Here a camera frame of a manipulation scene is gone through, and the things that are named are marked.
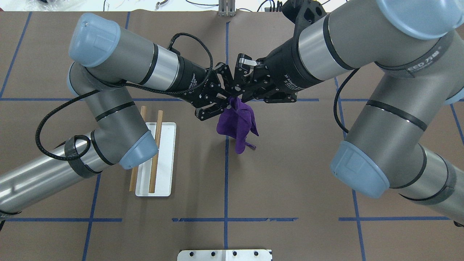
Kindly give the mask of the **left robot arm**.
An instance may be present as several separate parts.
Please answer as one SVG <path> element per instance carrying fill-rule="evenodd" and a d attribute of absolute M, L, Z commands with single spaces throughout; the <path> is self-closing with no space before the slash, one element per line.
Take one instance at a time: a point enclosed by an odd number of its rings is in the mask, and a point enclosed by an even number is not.
<path fill-rule="evenodd" d="M 71 38 L 67 71 L 67 86 L 75 98 L 40 121 L 34 140 L 41 155 L 1 175 L 2 221 L 110 166 L 129 170 L 158 153 L 129 87 L 181 99 L 196 109 L 199 120 L 224 111 L 230 94 L 221 87 L 217 71 L 212 64 L 200 66 L 175 51 L 173 43 L 180 36 L 175 34 L 164 48 L 113 20 L 81 15 Z M 46 122 L 79 101 L 94 117 L 94 129 L 46 149 L 41 140 Z"/>

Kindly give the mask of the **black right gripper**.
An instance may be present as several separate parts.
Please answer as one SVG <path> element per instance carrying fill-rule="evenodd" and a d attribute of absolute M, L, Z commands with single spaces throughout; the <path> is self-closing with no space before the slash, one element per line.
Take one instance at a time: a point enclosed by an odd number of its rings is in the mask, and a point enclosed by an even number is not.
<path fill-rule="evenodd" d="M 250 84 L 254 67 L 256 83 Z M 265 103 L 293 103 L 299 91 L 311 86 L 312 75 L 303 66 L 294 38 L 257 61 L 244 53 L 237 55 L 234 90 L 240 91 L 237 96 L 243 103 L 252 99 Z"/>

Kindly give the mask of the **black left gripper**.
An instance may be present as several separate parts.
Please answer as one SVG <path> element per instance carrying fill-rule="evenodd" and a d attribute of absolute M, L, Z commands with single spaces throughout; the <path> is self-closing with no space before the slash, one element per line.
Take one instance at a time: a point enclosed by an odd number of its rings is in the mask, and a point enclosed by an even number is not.
<path fill-rule="evenodd" d="M 222 78 L 222 87 L 219 86 L 217 75 Z M 195 117 L 200 121 L 225 112 L 230 102 L 218 95 L 232 96 L 234 94 L 233 83 L 230 66 L 224 62 L 217 63 L 215 67 L 210 63 L 209 67 L 203 68 L 186 58 L 179 58 L 178 98 L 196 108 Z"/>

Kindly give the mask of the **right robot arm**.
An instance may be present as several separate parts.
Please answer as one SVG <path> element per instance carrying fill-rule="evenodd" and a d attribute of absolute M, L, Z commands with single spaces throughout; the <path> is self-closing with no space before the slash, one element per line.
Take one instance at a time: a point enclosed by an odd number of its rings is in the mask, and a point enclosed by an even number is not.
<path fill-rule="evenodd" d="M 330 13 L 290 0 L 294 35 L 265 58 L 240 54 L 253 70 L 242 101 L 281 98 L 375 63 L 384 76 L 340 143 L 330 170 L 355 191 L 396 190 L 463 226 L 463 171 L 419 139 L 442 106 L 463 98 L 462 0 L 350 0 Z"/>

